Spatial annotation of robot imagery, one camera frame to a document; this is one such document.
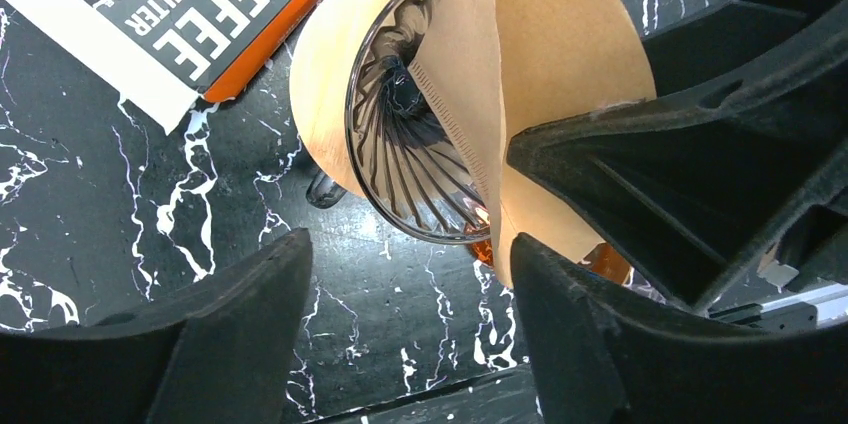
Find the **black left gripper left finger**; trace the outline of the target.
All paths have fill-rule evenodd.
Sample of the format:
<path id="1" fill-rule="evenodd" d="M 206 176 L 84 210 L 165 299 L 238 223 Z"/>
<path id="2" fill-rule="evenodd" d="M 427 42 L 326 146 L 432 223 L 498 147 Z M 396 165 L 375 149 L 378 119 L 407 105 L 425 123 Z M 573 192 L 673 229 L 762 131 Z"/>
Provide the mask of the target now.
<path id="1" fill-rule="evenodd" d="M 1 337 L 5 423 L 278 423 L 313 263 L 298 228 L 86 327 Z"/>

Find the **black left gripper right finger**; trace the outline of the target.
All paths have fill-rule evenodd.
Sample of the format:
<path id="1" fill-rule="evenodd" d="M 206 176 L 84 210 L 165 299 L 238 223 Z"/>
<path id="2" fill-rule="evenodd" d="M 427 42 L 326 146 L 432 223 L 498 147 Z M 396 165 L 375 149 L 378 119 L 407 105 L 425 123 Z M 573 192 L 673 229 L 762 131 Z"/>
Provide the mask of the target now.
<path id="1" fill-rule="evenodd" d="M 769 332 L 665 306 L 513 241 L 516 303 L 549 423 L 843 423 L 847 328 Z"/>

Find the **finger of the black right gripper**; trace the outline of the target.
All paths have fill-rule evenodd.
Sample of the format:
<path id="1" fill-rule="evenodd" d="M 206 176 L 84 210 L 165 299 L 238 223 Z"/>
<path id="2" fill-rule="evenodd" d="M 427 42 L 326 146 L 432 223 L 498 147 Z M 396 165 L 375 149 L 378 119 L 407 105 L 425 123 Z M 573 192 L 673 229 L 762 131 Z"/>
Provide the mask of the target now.
<path id="1" fill-rule="evenodd" d="M 847 5 L 701 84 L 527 129 L 507 162 L 702 312 L 846 188 Z"/>
<path id="2" fill-rule="evenodd" d="M 843 0 L 721 0 L 642 40 L 656 93 L 670 95 L 726 74 Z"/>

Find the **brown paper coffee filter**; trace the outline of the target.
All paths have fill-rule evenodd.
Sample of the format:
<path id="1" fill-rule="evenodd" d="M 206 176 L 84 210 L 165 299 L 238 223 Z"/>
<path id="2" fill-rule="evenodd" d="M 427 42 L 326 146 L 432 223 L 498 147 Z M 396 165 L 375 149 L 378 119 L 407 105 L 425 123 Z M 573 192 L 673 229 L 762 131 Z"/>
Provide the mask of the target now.
<path id="1" fill-rule="evenodd" d="M 568 204 L 507 164 L 506 147 L 528 128 L 655 97 L 621 0 L 440 0 L 410 70 L 488 210 L 503 285 L 521 232 L 572 260 L 600 243 Z"/>

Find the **clear glass ribbed dripper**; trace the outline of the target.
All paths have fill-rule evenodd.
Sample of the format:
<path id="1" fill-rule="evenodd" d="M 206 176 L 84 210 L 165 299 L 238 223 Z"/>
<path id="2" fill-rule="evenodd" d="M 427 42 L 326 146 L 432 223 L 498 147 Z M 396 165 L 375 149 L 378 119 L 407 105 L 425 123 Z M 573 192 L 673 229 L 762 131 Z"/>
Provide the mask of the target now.
<path id="1" fill-rule="evenodd" d="M 388 0 L 359 46 L 345 99 L 346 145 L 365 197 L 390 224 L 436 244 L 490 236 L 459 151 L 411 73 L 440 0 Z"/>

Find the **wooden ring dripper holder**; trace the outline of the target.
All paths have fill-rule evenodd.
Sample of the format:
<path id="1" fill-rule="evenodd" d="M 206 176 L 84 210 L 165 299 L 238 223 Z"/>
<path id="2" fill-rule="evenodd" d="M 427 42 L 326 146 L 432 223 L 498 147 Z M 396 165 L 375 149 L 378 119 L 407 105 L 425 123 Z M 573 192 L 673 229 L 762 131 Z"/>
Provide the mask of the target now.
<path id="1" fill-rule="evenodd" d="M 346 146 L 345 102 L 354 59 L 390 0 L 321 0 L 303 26 L 290 67 L 294 122 L 314 162 L 355 196 L 364 195 Z"/>

